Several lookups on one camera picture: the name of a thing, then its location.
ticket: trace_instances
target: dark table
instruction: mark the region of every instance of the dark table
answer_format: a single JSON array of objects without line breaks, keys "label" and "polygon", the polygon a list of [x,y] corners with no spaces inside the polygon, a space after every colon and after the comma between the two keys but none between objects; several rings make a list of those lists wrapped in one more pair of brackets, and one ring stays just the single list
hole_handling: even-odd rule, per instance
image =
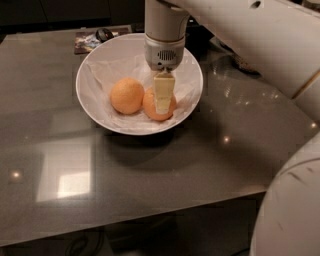
[{"label": "dark table", "polygon": [[264,192],[318,132],[215,39],[183,123],[141,137],[108,131],[75,93],[76,31],[0,45],[0,246]]}]

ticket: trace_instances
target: orange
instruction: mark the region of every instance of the orange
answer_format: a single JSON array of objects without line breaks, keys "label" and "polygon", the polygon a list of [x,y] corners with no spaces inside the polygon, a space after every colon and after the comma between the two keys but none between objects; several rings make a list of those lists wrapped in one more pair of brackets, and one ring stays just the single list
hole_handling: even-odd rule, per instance
[{"label": "orange", "polygon": [[122,114],[133,114],[142,105],[144,89],[142,84],[130,77],[119,80],[110,93],[111,105]]},{"label": "orange", "polygon": [[148,117],[156,121],[164,121],[169,119],[173,115],[173,111],[177,107],[177,100],[176,100],[176,97],[173,95],[171,98],[171,103],[169,106],[168,113],[163,115],[157,114],[156,106],[154,103],[154,93],[153,93],[152,87],[149,87],[144,94],[142,106],[143,106],[144,112]]}]

